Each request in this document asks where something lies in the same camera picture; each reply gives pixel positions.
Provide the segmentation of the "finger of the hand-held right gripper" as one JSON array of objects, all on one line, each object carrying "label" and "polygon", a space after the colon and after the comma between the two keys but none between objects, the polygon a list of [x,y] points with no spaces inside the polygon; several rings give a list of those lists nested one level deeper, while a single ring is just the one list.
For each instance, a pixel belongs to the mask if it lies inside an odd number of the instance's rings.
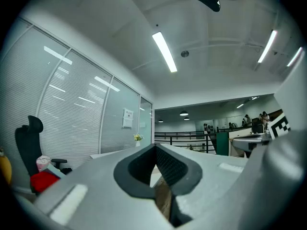
[{"label": "finger of the hand-held right gripper", "polygon": [[272,137],[270,134],[252,134],[233,138],[232,146],[236,149],[244,151],[245,156],[249,158],[252,151],[256,147],[268,145],[271,140]]}]

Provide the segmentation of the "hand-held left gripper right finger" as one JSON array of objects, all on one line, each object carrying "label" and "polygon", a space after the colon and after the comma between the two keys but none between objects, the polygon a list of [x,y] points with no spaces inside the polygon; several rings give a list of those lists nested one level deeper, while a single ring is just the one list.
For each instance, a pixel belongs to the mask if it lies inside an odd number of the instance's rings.
[{"label": "hand-held left gripper right finger", "polygon": [[161,174],[158,166],[155,167],[155,204],[168,221],[171,221],[171,211],[174,206],[177,206],[180,213],[183,213],[188,219],[202,216],[206,209],[212,208],[211,204],[230,189],[248,161],[247,158],[242,157],[190,151],[163,143],[161,145],[196,162],[202,169],[202,177],[194,189],[173,200],[169,183]]}]

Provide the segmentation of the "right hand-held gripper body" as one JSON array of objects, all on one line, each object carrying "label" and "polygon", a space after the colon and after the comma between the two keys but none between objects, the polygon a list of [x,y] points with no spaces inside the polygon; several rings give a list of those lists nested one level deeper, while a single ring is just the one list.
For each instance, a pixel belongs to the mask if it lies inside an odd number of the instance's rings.
[{"label": "right hand-held gripper body", "polygon": [[235,184],[191,230],[307,229],[307,52],[274,96],[290,132],[256,148]]}]

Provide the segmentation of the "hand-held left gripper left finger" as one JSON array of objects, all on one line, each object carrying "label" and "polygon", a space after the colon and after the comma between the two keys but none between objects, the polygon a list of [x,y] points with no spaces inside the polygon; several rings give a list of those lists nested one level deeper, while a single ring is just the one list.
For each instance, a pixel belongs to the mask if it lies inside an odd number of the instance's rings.
[{"label": "hand-held left gripper left finger", "polygon": [[119,162],[144,152],[146,147],[138,147],[91,159],[49,187],[34,205],[54,229],[173,230],[154,199],[127,194],[114,178]]}]

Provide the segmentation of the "green cabinet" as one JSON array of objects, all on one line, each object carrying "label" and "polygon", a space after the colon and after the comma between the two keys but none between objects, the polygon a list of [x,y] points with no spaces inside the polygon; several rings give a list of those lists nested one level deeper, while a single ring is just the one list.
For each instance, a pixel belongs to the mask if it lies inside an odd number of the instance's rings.
[{"label": "green cabinet", "polygon": [[221,132],[216,134],[216,154],[229,155],[229,133]]}]

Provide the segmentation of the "black metal railing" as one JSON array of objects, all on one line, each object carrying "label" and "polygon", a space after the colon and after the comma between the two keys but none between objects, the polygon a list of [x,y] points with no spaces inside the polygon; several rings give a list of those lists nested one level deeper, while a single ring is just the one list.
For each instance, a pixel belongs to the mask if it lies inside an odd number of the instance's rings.
[{"label": "black metal railing", "polygon": [[197,152],[217,154],[216,134],[206,131],[155,132],[154,141]]}]

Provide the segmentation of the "light blue box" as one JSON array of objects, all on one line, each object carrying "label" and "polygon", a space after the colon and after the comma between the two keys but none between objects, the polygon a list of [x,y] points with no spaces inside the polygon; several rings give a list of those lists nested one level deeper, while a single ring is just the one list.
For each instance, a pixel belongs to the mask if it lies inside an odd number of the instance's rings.
[{"label": "light blue box", "polygon": [[57,178],[63,178],[66,175],[64,173],[62,173],[59,169],[57,169],[56,167],[54,167],[51,163],[45,165],[42,169],[41,172],[47,172],[49,174],[54,175]]}]

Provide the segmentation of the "red cloth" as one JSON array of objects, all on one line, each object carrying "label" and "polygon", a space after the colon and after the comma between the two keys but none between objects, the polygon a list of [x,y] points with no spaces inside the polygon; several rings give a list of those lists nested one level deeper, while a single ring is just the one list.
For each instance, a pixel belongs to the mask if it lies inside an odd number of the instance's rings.
[{"label": "red cloth", "polygon": [[41,193],[59,180],[55,175],[48,172],[39,172],[30,177],[30,185],[35,193]]}]

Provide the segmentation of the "pink paper bag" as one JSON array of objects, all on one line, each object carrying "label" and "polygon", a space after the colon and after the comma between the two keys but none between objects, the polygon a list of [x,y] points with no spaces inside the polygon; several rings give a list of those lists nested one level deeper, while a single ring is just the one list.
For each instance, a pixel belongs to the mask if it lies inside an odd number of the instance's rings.
[{"label": "pink paper bag", "polygon": [[45,166],[48,166],[51,163],[51,158],[46,155],[41,155],[36,159],[36,166],[39,172],[43,170]]}]

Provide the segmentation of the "black office chair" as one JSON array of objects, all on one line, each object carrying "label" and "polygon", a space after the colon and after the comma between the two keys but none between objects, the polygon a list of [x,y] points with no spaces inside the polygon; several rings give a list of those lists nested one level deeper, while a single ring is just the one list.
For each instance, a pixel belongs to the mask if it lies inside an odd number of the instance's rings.
[{"label": "black office chair", "polygon": [[[42,154],[40,147],[40,133],[43,131],[42,121],[32,115],[28,116],[28,125],[23,125],[15,130],[15,141],[19,151],[19,154],[24,162],[29,176],[39,173],[36,166],[36,159]],[[65,159],[51,159],[51,164],[60,170],[60,165],[67,163]],[[41,193],[35,193],[30,185],[32,193],[39,195]]]}]

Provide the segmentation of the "long ceiling light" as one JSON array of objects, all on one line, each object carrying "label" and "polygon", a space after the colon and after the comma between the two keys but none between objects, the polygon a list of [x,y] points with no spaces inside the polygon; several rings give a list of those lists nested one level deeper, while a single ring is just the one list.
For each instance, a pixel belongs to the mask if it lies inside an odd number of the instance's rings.
[{"label": "long ceiling light", "polygon": [[300,53],[302,52],[303,48],[300,47],[297,52],[294,54],[294,56],[291,58],[291,60],[288,62],[288,64],[286,65],[287,67],[290,67],[297,59],[297,57],[300,55]]},{"label": "long ceiling light", "polygon": [[161,32],[157,32],[152,35],[152,38],[154,39],[155,43],[157,44],[170,72],[177,72],[177,68],[175,65],[175,62],[173,60],[172,54],[169,50],[169,47],[162,35]]},{"label": "long ceiling light", "polygon": [[267,53],[269,52],[271,46],[272,46],[273,43],[274,43],[274,40],[275,40],[275,38],[276,38],[276,36],[277,36],[277,33],[278,33],[278,32],[277,32],[276,30],[272,30],[272,31],[271,31],[269,40],[268,40],[268,42],[267,42],[267,44],[266,44],[266,46],[265,46],[265,48],[264,48],[264,50],[263,50],[263,52],[262,52],[260,58],[258,59],[257,63],[260,64],[260,63],[263,62],[263,60],[265,59],[265,57],[266,57]]}]

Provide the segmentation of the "yellow round table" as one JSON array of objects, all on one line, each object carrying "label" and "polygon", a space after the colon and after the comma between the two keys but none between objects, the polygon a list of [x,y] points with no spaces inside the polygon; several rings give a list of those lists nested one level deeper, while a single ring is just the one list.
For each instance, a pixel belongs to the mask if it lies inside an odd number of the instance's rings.
[{"label": "yellow round table", "polygon": [[0,147],[0,171],[8,185],[12,181],[12,166],[8,157],[4,154],[3,147]]}]

